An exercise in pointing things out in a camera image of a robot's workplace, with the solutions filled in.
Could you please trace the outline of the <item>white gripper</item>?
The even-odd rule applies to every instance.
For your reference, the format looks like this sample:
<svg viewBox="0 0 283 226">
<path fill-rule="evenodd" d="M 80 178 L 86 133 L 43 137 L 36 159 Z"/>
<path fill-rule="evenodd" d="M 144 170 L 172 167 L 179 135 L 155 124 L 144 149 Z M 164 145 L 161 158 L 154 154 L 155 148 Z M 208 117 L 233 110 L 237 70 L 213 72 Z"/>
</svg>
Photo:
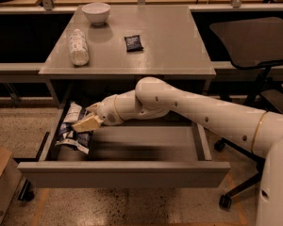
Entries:
<svg viewBox="0 0 283 226">
<path fill-rule="evenodd" d="M 102 102 L 89 105 L 86 110 L 90 113 L 96 113 L 100 117 L 94 114 L 89 114 L 82 120 L 75 122 L 72 128 L 77 133 L 83 133 L 98 129 L 102 123 L 108 126 L 115 126 L 123 123 L 124 121 L 118 114 L 116 109 L 116 95 L 111 95 L 105 98 Z"/>
</svg>

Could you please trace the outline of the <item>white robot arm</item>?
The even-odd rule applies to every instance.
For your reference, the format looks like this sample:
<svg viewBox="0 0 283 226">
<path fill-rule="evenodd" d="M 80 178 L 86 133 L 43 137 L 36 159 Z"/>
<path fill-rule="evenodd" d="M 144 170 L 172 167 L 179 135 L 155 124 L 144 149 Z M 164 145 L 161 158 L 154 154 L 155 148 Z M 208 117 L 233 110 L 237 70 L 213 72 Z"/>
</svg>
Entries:
<svg viewBox="0 0 283 226">
<path fill-rule="evenodd" d="M 89 114 L 74 123 L 75 131 L 155 119 L 174 111 L 238 146 L 263 153 L 256 226 L 283 226 L 283 114 L 187 92 L 155 77 L 144 77 L 133 90 L 87 110 Z"/>
</svg>

